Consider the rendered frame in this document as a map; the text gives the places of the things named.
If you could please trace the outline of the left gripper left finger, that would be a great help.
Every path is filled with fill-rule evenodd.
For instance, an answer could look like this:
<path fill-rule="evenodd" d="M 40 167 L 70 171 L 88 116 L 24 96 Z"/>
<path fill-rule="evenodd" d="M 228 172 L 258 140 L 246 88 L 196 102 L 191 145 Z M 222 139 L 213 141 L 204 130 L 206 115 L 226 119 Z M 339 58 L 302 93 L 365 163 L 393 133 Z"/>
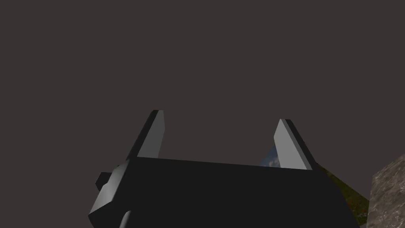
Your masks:
<path fill-rule="evenodd" d="M 151 111 L 126 159 L 158 158 L 164 133 L 164 111 Z"/>

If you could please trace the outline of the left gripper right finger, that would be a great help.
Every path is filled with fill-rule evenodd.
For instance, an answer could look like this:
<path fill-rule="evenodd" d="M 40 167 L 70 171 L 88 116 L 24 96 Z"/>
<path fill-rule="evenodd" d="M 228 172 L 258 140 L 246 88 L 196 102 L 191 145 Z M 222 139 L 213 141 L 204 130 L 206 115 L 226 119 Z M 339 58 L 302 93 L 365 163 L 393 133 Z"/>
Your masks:
<path fill-rule="evenodd" d="M 274 133 L 278 160 L 282 168 L 317 170 L 317 164 L 291 120 L 279 119 Z"/>

